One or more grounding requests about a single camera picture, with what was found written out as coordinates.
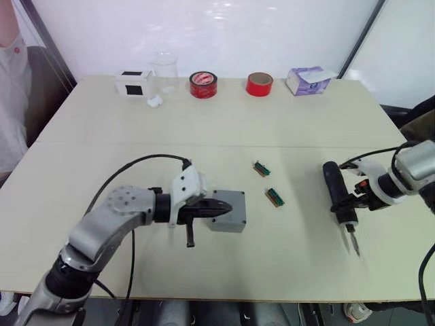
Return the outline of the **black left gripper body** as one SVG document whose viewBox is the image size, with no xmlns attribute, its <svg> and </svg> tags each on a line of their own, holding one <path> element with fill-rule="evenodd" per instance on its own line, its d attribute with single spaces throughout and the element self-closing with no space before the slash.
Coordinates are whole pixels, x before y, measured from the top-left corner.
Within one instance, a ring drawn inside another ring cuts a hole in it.
<svg viewBox="0 0 435 326">
<path fill-rule="evenodd" d="M 183 206 L 177 216 L 177 224 L 186 227 L 186 247 L 195 247 L 193 223 L 205 207 L 204 200 L 199 200 L 195 204 Z"/>
</svg>

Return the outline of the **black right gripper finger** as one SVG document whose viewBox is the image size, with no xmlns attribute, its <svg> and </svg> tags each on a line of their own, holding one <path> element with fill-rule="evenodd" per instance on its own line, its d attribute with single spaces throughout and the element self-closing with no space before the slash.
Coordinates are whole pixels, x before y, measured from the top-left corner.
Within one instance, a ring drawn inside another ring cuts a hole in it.
<svg viewBox="0 0 435 326">
<path fill-rule="evenodd" d="M 353 209 L 368 208 L 368 201 L 364 198 L 342 198 L 332 203 L 330 211 L 332 213 L 351 211 Z"/>
</svg>

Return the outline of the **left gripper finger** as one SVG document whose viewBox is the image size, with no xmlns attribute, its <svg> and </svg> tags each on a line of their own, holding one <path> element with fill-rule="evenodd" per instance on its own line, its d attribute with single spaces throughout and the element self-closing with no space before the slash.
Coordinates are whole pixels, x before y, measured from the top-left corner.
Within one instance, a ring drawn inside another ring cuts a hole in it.
<svg viewBox="0 0 435 326">
<path fill-rule="evenodd" d="M 203 206 L 208 209 L 232 209 L 232 205 L 217 199 L 204 199 Z"/>
<path fill-rule="evenodd" d="M 203 218 L 216 218 L 221 215 L 225 215 L 231 211 L 231 207 L 207 208 L 203 210 Z"/>
</svg>

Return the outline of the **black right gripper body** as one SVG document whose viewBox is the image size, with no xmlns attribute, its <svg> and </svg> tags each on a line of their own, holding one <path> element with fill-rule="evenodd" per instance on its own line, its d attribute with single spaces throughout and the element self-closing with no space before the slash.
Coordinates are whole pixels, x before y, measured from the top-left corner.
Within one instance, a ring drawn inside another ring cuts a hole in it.
<svg viewBox="0 0 435 326">
<path fill-rule="evenodd" d="M 383 209 L 385 203 L 373 192 L 368 179 L 364 179 L 355 185 L 356 197 L 355 208 L 368 208 L 370 211 Z"/>
</svg>

